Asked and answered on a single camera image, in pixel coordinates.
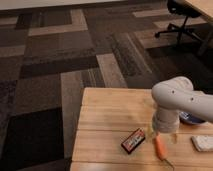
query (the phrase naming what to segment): patterned carpet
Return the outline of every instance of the patterned carpet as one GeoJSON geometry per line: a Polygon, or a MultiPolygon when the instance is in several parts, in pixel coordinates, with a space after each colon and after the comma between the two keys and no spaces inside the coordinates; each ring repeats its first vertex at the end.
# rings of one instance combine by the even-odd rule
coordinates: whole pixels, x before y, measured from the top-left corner
{"type": "Polygon", "coordinates": [[[165,0],[1,15],[0,170],[69,170],[85,87],[149,89],[184,75],[213,93],[212,44],[198,57],[186,36],[179,47],[175,34],[153,36],[182,21],[165,0]]]}

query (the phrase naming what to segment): chair base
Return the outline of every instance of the chair base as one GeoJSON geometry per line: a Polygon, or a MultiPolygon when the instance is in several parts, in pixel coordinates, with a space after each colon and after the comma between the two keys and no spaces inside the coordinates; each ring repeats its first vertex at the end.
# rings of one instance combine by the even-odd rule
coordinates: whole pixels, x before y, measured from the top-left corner
{"type": "Polygon", "coordinates": [[[191,37],[192,39],[197,40],[200,43],[202,43],[203,40],[194,33],[194,29],[193,28],[186,28],[185,27],[187,20],[188,20],[188,17],[186,17],[186,19],[185,19],[185,21],[184,21],[184,23],[183,23],[183,25],[181,27],[170,23],[168,25],[168,27],[167,27],[167,30],[155,33],[155,37],[159,38],[160,35],[163,34],[163,33],[178,33],[177,45],[179,45],[181,37],[182,37],[182,34],[186,34],[187,36],[191,37]]]}

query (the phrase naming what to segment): desk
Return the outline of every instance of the desk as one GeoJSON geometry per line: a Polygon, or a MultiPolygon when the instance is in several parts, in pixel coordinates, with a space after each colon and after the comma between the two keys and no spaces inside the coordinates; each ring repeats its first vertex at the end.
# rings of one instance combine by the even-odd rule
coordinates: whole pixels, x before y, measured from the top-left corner
{"type": "MultiPolygon", "coordinates": [[[[71,171],[171,170],[156,157],[152,141],[131,155],[120,146],[132,131],[147,128],[155,108],[150,90],[85,89],[71,171]]],[[[181,124],[177,144],[164,135],[170,162],[176,171],[212,171],[213,153],[197,152],[190,140],[193,134],[213,134],[213,125],[181,124]]]]}
{"type": "MultiPolygon", "coordinates": [[[[183,0],[187,5],[200,12],[207,22],[213,26],[213,0],[183,0]]],[[[203,44],[201,45],[198,55],[202,55],[213,36],[213,29],[209,32],[203,44]]]]}

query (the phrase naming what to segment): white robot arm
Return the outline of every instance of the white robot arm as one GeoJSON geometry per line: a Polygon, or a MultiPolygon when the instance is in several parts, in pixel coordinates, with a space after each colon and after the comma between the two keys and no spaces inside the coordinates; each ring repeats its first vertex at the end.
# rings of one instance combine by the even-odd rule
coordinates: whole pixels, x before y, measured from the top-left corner
{"type": "Polygon", "coordinates": [[[185,111],[213,123],[213,96],[198,94],[186,77],[160,82],[152,88],[157,103],[153,128],[162,133],[176,132],[179,128],[179,111],[185,111]]]}

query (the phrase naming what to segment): carrot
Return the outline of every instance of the carrot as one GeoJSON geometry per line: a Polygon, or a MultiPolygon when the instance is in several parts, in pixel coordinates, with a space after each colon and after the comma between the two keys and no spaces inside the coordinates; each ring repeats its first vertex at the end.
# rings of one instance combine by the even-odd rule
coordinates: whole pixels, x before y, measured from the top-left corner
{"type": "Polygon", "coordinates": [[[167,158],[167,150],[166,146],[163,143],[162,139],[160,138],[160,135],[157,135],[154,139],[155,146],[156,146],[156,153],[160,160],[165,160],[167,158]]]}

